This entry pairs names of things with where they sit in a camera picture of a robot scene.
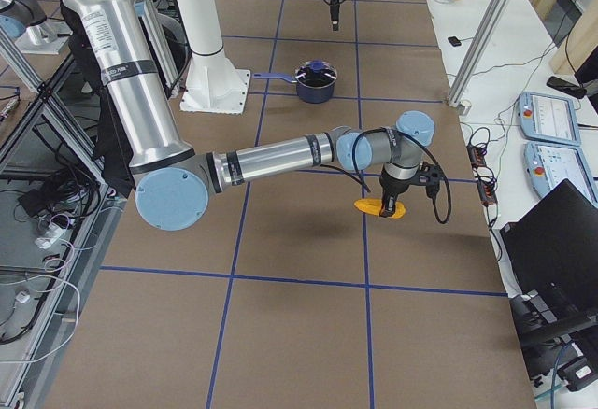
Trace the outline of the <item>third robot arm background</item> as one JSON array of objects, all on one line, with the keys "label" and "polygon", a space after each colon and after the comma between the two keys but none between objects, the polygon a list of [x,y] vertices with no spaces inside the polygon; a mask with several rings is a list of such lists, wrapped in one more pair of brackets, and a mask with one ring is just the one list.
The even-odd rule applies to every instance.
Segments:
[{"label": "third robot arm background", "polygon": [[72,32],[50,19],[37,0],[1,0],[1,28],[23,54],[58,55]]}]

